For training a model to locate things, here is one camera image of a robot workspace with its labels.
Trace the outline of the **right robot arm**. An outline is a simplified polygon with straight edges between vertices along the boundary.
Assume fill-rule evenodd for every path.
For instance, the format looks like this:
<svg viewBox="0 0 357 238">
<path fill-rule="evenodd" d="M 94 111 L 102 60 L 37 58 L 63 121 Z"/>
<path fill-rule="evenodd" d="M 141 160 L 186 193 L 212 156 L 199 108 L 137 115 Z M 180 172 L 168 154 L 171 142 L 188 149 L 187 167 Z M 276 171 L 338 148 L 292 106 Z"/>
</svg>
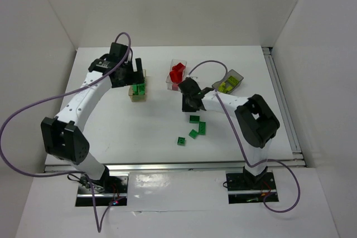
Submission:
<svg viewBox="0 0 357 238">
<path fill-rule="evenodd" d="M 224 113 L 238 141 L 245 161 L 244 172 L 258 179 L 267 171 L 269 149 L 280 123 L 264 98 L 259 94 L 238 97 L 218 92 L 213 88 L 201 89 L 188 77 L 179 83 L 183 108 L 195 111 Z"/>
</svg>

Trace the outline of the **green lego with holes bottom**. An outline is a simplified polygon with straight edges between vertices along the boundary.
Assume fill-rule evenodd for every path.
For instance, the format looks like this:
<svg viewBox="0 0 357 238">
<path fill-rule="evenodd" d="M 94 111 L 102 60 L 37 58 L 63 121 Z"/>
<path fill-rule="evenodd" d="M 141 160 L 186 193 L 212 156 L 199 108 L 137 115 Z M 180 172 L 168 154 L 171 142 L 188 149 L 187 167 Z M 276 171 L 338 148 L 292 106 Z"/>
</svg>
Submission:
<svg viewBox="0 0 357 238">
<path fill-rule="evenodd" d="M 177 145 L 179 146 L 185 146 L 186 144 L 186 138 L 185 137 L 178 137 L 177 139 Z"/>
</svg>

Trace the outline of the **yellow-green long lego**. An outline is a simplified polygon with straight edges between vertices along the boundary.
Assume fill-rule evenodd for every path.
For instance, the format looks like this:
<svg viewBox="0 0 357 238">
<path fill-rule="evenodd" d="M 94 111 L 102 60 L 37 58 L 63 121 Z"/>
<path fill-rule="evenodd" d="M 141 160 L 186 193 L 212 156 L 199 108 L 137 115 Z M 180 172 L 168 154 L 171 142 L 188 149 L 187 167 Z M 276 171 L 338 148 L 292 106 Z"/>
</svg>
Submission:
<svg viewBox="0 0 357 238">
<path fill-rule="evenodd" d="M 233 87 L 239 85 L 239 80 L 234 76 L 229 76 L 227 82 Z"/>
</svg>

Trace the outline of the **green small lego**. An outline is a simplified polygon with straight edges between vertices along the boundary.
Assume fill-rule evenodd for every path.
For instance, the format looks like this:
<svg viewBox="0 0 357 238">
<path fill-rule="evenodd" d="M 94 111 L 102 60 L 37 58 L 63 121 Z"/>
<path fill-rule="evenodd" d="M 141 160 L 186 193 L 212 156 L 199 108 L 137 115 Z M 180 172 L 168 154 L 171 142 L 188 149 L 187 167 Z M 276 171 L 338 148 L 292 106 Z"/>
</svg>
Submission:
<svg viewBox="0 0 357 238">
<path fill-rule="evenodd" d="M 189 136 L 192 138 L 192 139 L 196 139 L 196 137 L 199 135 L 199 133 L 195 130 L 195 129 L 192 129 L 190 132 L 189 132 Z"/>
<path fill-rule="evenodd" d="M 139 84 L 139 95 L 144 95 L 146 92 L 146 85 L 145 84 Z"/>
</svg>

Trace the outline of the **green lego with holes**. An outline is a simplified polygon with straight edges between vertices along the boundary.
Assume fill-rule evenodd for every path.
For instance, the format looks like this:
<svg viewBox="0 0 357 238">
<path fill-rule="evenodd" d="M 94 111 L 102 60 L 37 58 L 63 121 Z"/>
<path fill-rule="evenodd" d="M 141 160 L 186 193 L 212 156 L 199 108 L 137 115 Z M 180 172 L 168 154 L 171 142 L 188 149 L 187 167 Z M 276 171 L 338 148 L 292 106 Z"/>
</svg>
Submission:
<svg viewBox="0 0 357 238">
<path fill-rule="evenodd" d="M 197 124 L 200 122 L 200 117 L 198 115 L 190 115 L 189 116 L 189 123 Z"/>
<path fill-rule="evenodd" d="M 185 146 L 186 144 L 186 138 L 185 137 L 178 137 L 177 139 L 177 145 L 179 146 Z"/>
</svg>

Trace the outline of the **dark smoked plastic container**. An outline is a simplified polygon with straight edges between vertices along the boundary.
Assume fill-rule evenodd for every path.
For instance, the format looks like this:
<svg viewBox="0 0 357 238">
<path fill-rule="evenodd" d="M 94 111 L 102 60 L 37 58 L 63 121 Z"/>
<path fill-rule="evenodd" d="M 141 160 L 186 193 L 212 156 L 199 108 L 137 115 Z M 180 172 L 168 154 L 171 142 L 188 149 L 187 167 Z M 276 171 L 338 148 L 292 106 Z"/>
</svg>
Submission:
<svg viewBox="0 0 357 238">
<path fill-rule="evenodd" d="M 240 87 L 244 77 L 231 69 L 227 72 L 223 79 L 212 84 L 212 88 L 224 94 L 232 94 Z"/>
</svg>

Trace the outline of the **red small lego brick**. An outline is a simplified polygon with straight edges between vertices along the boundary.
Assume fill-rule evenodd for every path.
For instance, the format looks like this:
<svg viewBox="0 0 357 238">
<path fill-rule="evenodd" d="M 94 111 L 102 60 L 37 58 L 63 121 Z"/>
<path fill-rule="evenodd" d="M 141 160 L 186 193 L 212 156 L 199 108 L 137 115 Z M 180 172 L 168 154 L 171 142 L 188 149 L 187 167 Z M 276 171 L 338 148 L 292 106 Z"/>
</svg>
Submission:
<svg viewBox="0 0 357 238">
<path fill-rule="evenodd" d="M 173 91 L 179 91 L 180 89 L 179 89 L 177 84 L 172 84 L 172 90 Z"/>
</svg>

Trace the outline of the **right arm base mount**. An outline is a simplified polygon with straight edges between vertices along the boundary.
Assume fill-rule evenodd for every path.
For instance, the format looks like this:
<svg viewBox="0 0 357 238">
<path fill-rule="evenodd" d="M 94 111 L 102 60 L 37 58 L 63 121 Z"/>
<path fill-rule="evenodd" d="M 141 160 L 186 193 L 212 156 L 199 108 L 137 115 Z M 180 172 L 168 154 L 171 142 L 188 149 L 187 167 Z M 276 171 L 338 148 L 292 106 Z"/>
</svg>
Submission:
<svg viewBox="0 0 357 238">
<path fill-rule="evenodd" d="M 259 180 L 252 181 L 247 172 L 227 173 L 222 186 L 228 192 L 229 204 L 278 202 L 278 192 L 275 177 L 272 172 L 266 172 Z"/>
</svg>

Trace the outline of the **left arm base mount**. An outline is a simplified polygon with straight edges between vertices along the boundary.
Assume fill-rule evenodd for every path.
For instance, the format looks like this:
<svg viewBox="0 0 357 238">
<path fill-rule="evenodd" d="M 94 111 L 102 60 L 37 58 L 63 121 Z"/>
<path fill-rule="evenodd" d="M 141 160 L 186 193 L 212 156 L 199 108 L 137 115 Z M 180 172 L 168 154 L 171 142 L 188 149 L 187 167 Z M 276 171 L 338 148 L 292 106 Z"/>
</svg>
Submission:
<svg viewBox="0 0 357 238">
<path fill-rule="evenodd" d="M 88 180 L 85 176 L 68 174 L 67 179 L 78 184 L 76 207 L 92 207 L 92 194 Z M 114 176 L 105 187 L 93 182 L 94 197 L 97 206 L 126 206 L 129 176 Z"/>
</svg>

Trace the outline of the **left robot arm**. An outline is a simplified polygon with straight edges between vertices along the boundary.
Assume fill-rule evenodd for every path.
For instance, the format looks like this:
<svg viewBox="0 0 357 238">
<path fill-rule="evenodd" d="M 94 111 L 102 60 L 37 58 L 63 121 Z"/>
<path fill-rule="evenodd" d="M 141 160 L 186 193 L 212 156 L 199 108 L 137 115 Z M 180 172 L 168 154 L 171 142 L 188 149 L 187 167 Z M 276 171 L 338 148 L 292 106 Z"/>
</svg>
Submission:
<svg viewBox="0 0 357 238">
<path fill-rule="evenodd" d="M 109 53 L 91 63 L 80 91 L 66 107 L 53 118 L 45 117 L 41 122 L 46 153 L 69 163 L 101 188 L 119 185 L 121 180 L 111 176 L 108 167 L 91 155 L 83 131 L 107 91 L 144 81 L 141 59 L 133 59 L 132 50 L 127 45 L 113 42 Z"/>
</svg>

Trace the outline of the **green long lego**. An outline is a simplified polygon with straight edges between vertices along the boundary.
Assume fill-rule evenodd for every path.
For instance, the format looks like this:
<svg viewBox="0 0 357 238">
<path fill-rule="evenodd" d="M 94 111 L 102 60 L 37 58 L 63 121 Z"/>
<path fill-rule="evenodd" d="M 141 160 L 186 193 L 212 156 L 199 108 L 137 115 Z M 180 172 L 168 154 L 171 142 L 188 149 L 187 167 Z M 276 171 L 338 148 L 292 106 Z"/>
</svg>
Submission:
<svg viewBox="0 0 357 238">
<path fill-rule="evenodd" d="M 139 85 L 132 85 L 132 93 L 133 95 L 139 94 Z"/>
<path fill-rule="evenodd" d="M 206 123 L 205 122 L 199 122 L 198 133 L 199 133 L 199 135 L 205 135 L 206 134 Z"/>
</svg>

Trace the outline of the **wooden box container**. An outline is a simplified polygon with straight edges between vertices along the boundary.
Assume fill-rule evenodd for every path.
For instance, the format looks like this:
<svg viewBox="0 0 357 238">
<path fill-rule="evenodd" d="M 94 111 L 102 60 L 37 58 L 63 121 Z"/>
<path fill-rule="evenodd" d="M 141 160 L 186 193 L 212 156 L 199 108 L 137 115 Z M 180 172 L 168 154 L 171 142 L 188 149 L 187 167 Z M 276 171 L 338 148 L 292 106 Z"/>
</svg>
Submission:
<svg viewBox="0 0 357 238">
<path fill-rule="evenodd" d="M 131 85 L 129 87 L 128 96 L 132 102 L 146 101 L 147 78 L 146 69 L 143 70 L 144 82 L 141 84 Z"/>
</svg>

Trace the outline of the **clear plastic container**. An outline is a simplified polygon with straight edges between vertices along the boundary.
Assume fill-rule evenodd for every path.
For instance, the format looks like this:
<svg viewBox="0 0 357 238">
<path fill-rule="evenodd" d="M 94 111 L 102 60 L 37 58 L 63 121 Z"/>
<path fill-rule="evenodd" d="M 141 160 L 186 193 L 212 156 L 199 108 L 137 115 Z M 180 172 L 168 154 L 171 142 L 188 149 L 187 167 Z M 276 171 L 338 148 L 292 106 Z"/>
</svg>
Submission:
<svg viewBox="0 0 357 238">
<path fill-rule="evenodd" d="M 173 59 L 166 78 L 168 90 L 179 91 L 178 84 L 181 83 L 186 74 L 187 61 Z"/>
</svg>

